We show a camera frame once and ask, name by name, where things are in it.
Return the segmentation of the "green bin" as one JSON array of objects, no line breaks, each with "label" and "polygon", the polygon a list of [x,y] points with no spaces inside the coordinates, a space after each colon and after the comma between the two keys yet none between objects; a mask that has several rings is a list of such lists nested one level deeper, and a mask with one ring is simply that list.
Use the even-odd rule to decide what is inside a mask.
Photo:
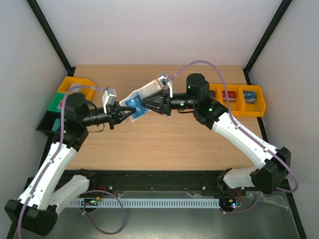
[{"label": "green bin", "polygon": [[62,108],[62,101],[63,101],[63,98],[64,98],[64,93],[59,93],[57,92],[51,103],[49,104],[47,110],[48,111],[52,111],[52,112],[61,112],[61,108]]}]

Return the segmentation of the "white card holder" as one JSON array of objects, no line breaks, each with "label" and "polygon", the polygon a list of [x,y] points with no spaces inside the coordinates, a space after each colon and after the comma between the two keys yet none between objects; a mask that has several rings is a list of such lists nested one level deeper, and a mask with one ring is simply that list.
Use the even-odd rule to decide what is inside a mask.
[{"label": "white card holder", "polygon": [[120,101],[120,105],[123,107],[135,108],[136,111],[128,117],[127,120],[133,122],[141,118],[150,110],[142,106],[142,101],[146,97],[157,93],[161,90],[161,85],[157,79],[147,83],[143,87],[132,91],[126,98]]}]

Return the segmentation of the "right black frame post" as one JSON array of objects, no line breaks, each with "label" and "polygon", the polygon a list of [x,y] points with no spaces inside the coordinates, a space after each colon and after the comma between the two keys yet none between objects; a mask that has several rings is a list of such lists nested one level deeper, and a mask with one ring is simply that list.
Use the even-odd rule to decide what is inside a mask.
[{"label": "right black frame post", "polygon": [[259,43],[257,44],[253,54],[251,55],[248,63],[243,69],[244,75],[249,75],[250,71],[252,70],[253,66],[257,62],[259,56],[261,55],[262,51],[264,50],[265,46],[267,45],[268,41],[270,40],[272,34],[276,30],[278,24],[282,20],[283,16],[285,15],[286,11],[288,10],[289,6],[291,5],[292,0],[283,0],[281,1],[280,5],[278,6],[275,14],[273,15],[270,23],[268,24],[265,32],[263,33]]}]

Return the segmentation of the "blue card stack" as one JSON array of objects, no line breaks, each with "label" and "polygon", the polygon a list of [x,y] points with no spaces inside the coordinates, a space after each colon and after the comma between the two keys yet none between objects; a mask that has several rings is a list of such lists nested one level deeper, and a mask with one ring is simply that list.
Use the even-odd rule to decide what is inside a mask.
[{"label": "blue card stack", "polygon": [[244,96],[245,103],[248,103],[248,104],[254,104],[255,101],[257,100],[257,95],[253,91],[243,91],[243,96]]}]

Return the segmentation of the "yellow bin with red cards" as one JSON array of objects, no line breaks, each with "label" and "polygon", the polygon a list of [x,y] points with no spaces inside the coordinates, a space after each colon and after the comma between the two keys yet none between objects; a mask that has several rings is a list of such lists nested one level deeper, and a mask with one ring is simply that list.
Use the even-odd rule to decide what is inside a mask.
[{"label": "yellow bin with red cards", "polygon": [[[231,112],[234,116],[241,116],[244,111],[244,97],[242,93],[242,89],[240,85],[232,85],[227,84],[227,91],[229,97],[229,104]],[[225,107],[228,108],[226,96],[225,96],[225,89],[222,84],[217,85],[217,101],[222,103]]]}]

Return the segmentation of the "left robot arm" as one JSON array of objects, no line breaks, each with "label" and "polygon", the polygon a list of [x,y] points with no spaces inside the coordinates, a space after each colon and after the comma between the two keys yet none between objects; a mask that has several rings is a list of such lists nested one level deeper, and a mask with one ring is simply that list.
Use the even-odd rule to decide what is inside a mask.
[{"label": "left robot arm", "polygon": [[92,171],[81,169],[56,190],[66,166],[87,138],[87,128],[108,123],[110,129],[135,113],[135,108],[111,102],[97,108],[82,93],[66,97],[61,110],[63,123],[55,133],[48,155],[30,185],[17,200],[8,200],[5,211],[17,225],[18,235],[25,229],[40,236],[48,235],[59,214],[81,194],[103,195],[97,190]]}]

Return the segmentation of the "black frame post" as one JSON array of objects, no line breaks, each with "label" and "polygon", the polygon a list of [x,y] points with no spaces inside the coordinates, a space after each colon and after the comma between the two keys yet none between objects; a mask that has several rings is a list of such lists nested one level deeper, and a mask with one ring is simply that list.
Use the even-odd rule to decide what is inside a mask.
[{"label": "black frame post", "polygon": [[36,17],[38,23],[40,24],[42,30],[44,31],[47,39],[49,40],[50,44],[52,45],[54,51],[56,52],[59,60],[61,61],[63,67],[67,72],[67,76],[74,76],[76,67],[71,66],[70,62],[68,61],[61,45],[59,44],[52,28],[50,27],[49,22],[47,21],[43,11],[41,10],[38,2],[36,0],[26,0],[30,9],[32,10],[34,16]]},{"label": "black frame post", "polygon": [[276,30],[278,24],[282,20],[283,16],[285,15],[286,11],[288,10],[289,6],[291,5],[292,0],[283,0],[281,1],[280,5],[278,6],[275,14],[273,15],[270,23],[268,24],[265,32],[263,33],[259,43],[257,44],[253,54],[251,55],[248,63],[243,69],[244,75],[249,75],[250,71],[252,70],[253,66],[257,62],[259,56],[261,55],[262,51],[264,50],[265,46],[267,45],[268,41],[270,40],[272,34]]}]

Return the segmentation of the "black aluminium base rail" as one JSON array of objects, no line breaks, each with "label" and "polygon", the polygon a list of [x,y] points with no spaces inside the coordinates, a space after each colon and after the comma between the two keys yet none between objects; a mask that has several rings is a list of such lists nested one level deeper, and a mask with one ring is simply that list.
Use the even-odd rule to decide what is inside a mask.
[{"label": "black aluminium base rail", "polygon": [[226,185],[226,173],[230,171],[114,171],[114,170],[67,170],[65,171],[56,190],[64,186],[74,175],[83,174],[90,178],[90,190],[103,186],[108,192],[118,193],[125,191],[185,191],[198,192],[203,196],[227,198],[237,195],[237,192],[261,191],[271,194],[277,187],[289,189],[288,181],[284,178],[270,178],[270,174],[259,177],[252,173],[257,185],[236,186],[231,189]]}]

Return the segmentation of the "yellow bin far left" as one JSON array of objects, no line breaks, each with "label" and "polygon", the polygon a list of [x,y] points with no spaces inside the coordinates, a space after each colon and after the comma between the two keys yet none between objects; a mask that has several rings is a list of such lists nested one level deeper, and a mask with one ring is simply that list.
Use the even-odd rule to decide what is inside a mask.
[{"label": "yellow bin far left", "polygon": [[96,84],[94,82],[92,82],[89,79],[85,79],[85,78],[76,78],[76,77],[65,77],[63,82],[61,83],[61,85],[58,88],[58,92],[59,93],[66,93],[67,90],[71,87],[75,87],[75,86],[90,86],[91,88],[77,88],[72,90],[72,93],[75,92],[79,92],[82,93],[87,100],[92,100],[93,96],[95,94],[95,89],[93,89],[92,87],[95,87]]}]

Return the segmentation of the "red card stack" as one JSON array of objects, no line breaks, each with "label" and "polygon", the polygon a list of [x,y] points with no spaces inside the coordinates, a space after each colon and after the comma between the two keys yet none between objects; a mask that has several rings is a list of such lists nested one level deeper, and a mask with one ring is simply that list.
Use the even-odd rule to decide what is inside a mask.
[{"label": "red card stack", "polygon": [[[226,92],[225,91],[221,91],[221,93],[222,93],[223,101],[226,102],[227,101]],[[236,100],[236,93],[234,91],[228,91],[227,95],[228,95],[228,100],[230,102],[234,102]]]}]

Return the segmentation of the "left black frame post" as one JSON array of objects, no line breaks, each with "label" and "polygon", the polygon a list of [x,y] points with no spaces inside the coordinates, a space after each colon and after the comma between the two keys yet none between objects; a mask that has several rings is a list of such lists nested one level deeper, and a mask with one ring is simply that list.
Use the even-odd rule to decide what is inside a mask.
[{"label": "left black frame post", "polygon": [[52,28],[50,27],[49,22],[47,21],[43,11],[41,10],[38,2],[36,0],[26,0],[30,9],[32,10],[34,16],[36,17],[38,23],[40,24],[42,30],[44,31],[47,39],[49,40],[50,44],[52,45],[54,51],[56,52],[59,60],[61,61],[63,67],[67,72],[67,76],[74,76],[76,67],[71,66],[70,62],[68,61],[61,45],[59,44]]}]

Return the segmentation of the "yellow bin with black cards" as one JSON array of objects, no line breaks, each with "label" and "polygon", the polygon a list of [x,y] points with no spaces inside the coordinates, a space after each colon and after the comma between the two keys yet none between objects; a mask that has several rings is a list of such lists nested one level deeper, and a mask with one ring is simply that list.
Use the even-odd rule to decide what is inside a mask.
[{"label": "yellow bin with black cards", "polygon": [[221,103],[223,102],[221,87],[219,84],[209,84],[209,96],[213,100],[216,100]]}]

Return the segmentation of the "teal holder in black bin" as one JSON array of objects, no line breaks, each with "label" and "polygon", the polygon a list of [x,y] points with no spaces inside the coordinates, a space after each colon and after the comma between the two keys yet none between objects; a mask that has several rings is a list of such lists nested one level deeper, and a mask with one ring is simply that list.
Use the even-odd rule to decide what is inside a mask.
[{"label": "teal holder in black bin", "polygon": [[52,132],[56,132],[60,128],[61,122],[60,119],[56,119],[52,126]]}]

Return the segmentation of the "yellow bin with blue cards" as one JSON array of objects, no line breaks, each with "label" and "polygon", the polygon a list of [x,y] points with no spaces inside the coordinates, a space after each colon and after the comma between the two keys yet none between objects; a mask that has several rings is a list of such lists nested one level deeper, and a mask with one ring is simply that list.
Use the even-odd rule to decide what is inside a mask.
[{"label": "yellow bin with blue cards", "polygon": [[266,111],[266,102],[259,85],[240,85],[244,108],[242,116],[262,118]]}]

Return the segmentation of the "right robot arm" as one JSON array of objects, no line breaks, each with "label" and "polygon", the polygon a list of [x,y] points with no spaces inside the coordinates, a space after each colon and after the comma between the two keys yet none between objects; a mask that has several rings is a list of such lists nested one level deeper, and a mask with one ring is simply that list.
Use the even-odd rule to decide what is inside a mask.
[{"label": "right robot arm", "polygon": [[185,93],[172,93],[171,86],[166,83],[162,90],[144,98],[142,105],[167,116],[172,110],[191,109],[200,124],[222,135],[246,154],[253,167],[229,168],[219,176],[217,189],[223,195],[241,187],[255,187],[271,194],[289,173],[290,151],[285,147],[276,148],[241,125],[228,108],[210,97],[209,83],[202,74],[187,76]]}]

